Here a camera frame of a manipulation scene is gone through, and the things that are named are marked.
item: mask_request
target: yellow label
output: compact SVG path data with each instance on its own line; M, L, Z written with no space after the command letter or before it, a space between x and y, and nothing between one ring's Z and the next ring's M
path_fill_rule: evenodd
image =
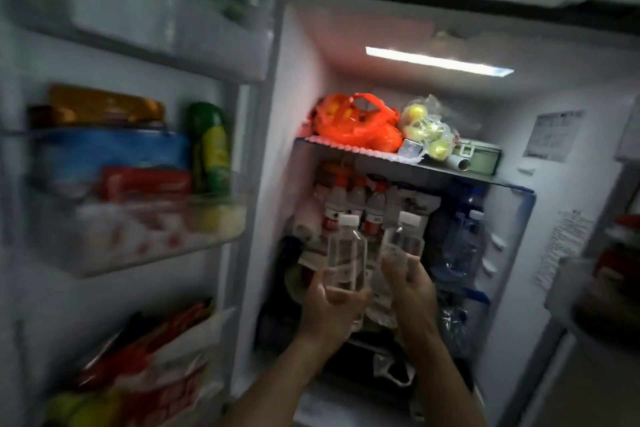
M212 167L229 167L227 134L221 126L211 127L202 136L202 153L207 171Z

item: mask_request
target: clear plastic bag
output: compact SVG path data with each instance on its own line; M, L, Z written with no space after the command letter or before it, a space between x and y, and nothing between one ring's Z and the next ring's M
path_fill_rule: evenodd
M399 128L405 139L422 144L429 157L443 161L455 147L455 132L442 122L443 104L435 96L413 99L400 116Z

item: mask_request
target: hand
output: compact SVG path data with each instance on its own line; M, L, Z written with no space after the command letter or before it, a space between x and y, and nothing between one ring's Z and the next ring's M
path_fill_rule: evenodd
M438 338L436 288L420 257L409 256L409 271L382 261L382 273L394 296L392 308L396 312L400 337L410 356L419 355L425 341Z
M324 278L332 273L320 269L309 286L302 306L302 319L296 341L303 342L317 361L317 370L340 349L351 333L353 322L371 303L371 291L358 293L325 287Z

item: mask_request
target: ceiling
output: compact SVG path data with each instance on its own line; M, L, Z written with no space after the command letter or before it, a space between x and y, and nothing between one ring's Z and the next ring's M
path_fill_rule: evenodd
M425 19L298 7L329 64L349 76L424 94L501 102L579 87L640 71L640 52L543 37L479 32L462 39ZM507 67L504 78L368 56L372 46Z

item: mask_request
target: refrigerator light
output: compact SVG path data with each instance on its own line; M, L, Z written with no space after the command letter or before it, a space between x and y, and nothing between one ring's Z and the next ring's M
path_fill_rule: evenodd
M512 69L508 69L506 67L493 67L485 64L456 61L455 59L434 58L432 56L425 56L424 54L404 53L402 51L394 51L391 49L370 48L368 46L367 54L377 58L393 59L395 61L405 61L414 64L424 64L427 66L437 66L445 69L455 69L457 71L466 71L467 73L475 73L477 75L499 76L500 78L513 73Z

